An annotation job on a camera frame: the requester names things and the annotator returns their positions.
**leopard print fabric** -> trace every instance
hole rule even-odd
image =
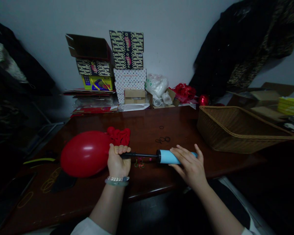
[[[254,56],[235,65],[227,87],[247,88],[270,57],[282,58],[293,50],[294,0],[279,0],[262,44]]]

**table surface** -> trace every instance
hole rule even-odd
[[[243,155],[213,151],[197,130],[197,119],[198,111],[189,106],[75,117],[35,158],[42,157],[48,150],[53,150],[60,156],[65,143],[75,135],[90,130],[106,132],[109,126],[113,126],[116,129],[131,129],[129,145],[137,153],[155,154],[157,149],[170,149],[177,144],[195,151],[194,144],[197,143],[204,155],[207,178],[225,175],[266,161],[257,153]],[[170,137],[169,143],[155,142],[156,139],[165,136]],[[140,169],[134,167],[136,159],[132,159],[130,184],[126,187],[125,200],[139,200],[184,186],[183,180],[172,167],[150,162],[147,158],[143,160],[146,165]],[[21,170],[19,176],[37,172],[24,194],[32,191],[33,196],[24,207],[15,208],[0,234],[25,233],[90,214],[101,195],[104,180],[108,177],[107,168],[90,178],[78,179],[75,186],[68,190],[43,193],[42,184],[58,167],[59,165],[55,164],[45,164],[33,169],[24,167]]]

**white sleeve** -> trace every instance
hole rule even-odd
[[[244,231],[242,232],[242,235],[254,235],[255,233],[249,231],[247,228],[244,228]]]
[[[100,228],[95,222],[93,222],[90,218],[86,218],[81,221],[74,228],[71,235],[111,235],[107,231]]]

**person's left hand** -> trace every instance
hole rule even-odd
[[[108,169],[111,177],[122,178],[128,176],[131,169],[131,159],[122,159],[120,154],[130,151],[130,147],[123,145],[114,146],[110,144]]]

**wicker basket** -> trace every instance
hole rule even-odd
[[[235,106],[200,106],[197,129],[216,151],[254,153],[294,134]]]

